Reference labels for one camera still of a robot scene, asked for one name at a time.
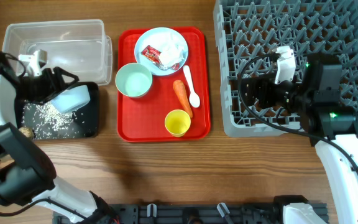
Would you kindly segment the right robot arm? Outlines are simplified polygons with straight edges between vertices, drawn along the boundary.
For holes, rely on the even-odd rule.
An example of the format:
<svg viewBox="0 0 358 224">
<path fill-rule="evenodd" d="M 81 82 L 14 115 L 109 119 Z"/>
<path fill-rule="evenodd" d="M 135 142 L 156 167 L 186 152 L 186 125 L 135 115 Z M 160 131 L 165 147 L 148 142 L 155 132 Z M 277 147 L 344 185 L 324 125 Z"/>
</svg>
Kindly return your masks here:
<svg viewBox="0 0 358 224">
<path fill-rule="evenodd" d="M 244 78 L 250 59 L 237 73 L 239 98 L 254 118 L 271 128 L 308 137 L 329 180 L 338 220 L 358 223 L 358 114 L 340 102 L 342 64 L 336 55 L 309 54 L 302 82 L 287 78 L 274 82 L 281 71 Z M 290 129 L 262 119 L 250 106 L 280 105 L 300 116 L 300 129 Z"/>
</svg>

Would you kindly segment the red snack wrapper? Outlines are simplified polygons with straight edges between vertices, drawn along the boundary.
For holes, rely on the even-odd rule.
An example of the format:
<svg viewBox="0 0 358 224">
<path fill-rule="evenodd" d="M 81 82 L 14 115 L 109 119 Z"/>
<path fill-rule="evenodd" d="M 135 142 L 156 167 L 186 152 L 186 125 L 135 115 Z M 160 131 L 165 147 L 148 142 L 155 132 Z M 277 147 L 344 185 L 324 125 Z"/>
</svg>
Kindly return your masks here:
<svg viewBox="0 0 358 224">
<path fill-rule="evenodd" d="M 158 67 L 161 70 L 168 70 L 168 69 L 178 70 L 180 67 L 179 63 L 176 63 L 170 67 L 164 66 L 160 60 L 161 52 L 151 47 L 150 45 L 146 46 L 146 48 L 142 50 L 140 54 L 143 55 L 148 60 L 150 60 L 156 67 Z"/>
</svg>

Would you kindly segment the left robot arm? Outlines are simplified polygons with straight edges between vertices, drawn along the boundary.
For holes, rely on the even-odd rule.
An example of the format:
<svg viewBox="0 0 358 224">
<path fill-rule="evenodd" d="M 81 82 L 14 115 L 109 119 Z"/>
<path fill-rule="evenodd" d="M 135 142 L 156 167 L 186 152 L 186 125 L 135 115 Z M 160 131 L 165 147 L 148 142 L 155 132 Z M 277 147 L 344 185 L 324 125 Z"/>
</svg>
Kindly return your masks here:
<svg viewBox="0 0 358 224">
<path fill-rule="evenodd" d="M 118 213 L 93 192 L 59 178 L 49 157 L 17 125 L 19 103 L 44 105 L 73 93 L 79 79 L 47 67 L 47 53 L 13 56 L 0 51 L 0 205 L 22 212 L 45 207 L 72 223 L 118 223 Z"/>
</svg>

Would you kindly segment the white tissue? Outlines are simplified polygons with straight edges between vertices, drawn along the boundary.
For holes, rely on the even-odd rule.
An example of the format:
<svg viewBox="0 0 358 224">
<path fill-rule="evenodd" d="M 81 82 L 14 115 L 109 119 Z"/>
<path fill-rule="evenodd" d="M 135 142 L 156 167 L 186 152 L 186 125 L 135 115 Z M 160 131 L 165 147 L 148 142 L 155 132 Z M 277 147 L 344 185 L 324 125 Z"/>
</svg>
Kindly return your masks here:
<svg viewBox="0 0 358 224">
<path fill-rule="evenodd" d="M 161 70 L 178 70 L 181 61 L 184 59 L 184 46 L 177 43 L 177 38 L 173 34 L 167 36 L 167 42 L 162 45 L 162 50 L 158 56 L 158 67 Z"/>
</svg>

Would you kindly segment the light blue bowl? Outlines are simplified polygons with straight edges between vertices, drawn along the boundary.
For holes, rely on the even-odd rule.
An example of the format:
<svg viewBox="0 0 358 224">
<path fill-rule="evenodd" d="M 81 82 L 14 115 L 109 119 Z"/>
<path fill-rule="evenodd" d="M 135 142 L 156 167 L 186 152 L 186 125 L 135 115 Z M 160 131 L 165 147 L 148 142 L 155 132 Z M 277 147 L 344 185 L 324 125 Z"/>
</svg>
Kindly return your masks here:
<svg viewBox="0 0 358 224">
<path fill-rule="evenodd" d="M 87 105 L 89 102 L 90 94 L 86 85 L 65 90 L 51 100 L 51 104 L 62 114 L 71 113 Z"/>
</svg>

